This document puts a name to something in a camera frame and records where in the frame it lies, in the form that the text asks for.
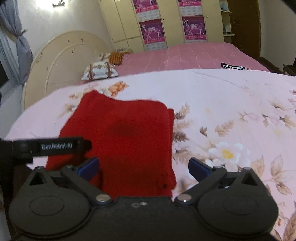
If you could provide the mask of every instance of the folded red garment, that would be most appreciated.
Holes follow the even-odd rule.
[[[86,158],[98,157],[100,172],[90,183],[113,197],[171,196],[174,111],[161,102],[119,101],[87,93],[60,137],[91,140]],[[83,162],[79,157],[49,157],[46,169]]]

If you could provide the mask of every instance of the silver bolt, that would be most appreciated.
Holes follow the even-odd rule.
[[[134,202],[131,204],[132,207],[137,208],[140,207],[140,204],[138,202]]]
[[[96,200],[99,202],[107,202],[111,199],[111,197],[107,194],[100,194],[96,196]]]
[[[181,202],[188,202],[192,199],[192,197],[189,194],[181,194],[177,197],[177,199]]]

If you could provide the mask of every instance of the shelf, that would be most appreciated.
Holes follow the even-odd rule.
[[[232,37],[234,36],[235,34],[223,34],[224,37]]]

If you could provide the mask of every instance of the floral bedsheet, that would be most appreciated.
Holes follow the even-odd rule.
[[[152,72],[71,86],[26,110],[7,138],[57,137],[82,96],[96,89],[120,100],[151,99],[175,110],[174,197],[197,182],[196,157],[238,172],[252,167],[279,207],[272,234],[296,238],[296,78],[264,71],[194,69]],[[45,165],[36,158],[31,168]]]

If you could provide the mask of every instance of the cream headboard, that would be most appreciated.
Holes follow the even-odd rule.
[[[32,63],[22,110],[60,87],[76,84],[95,55],[112,51],[99,37],[85,31],[70,31],[49,41]]]

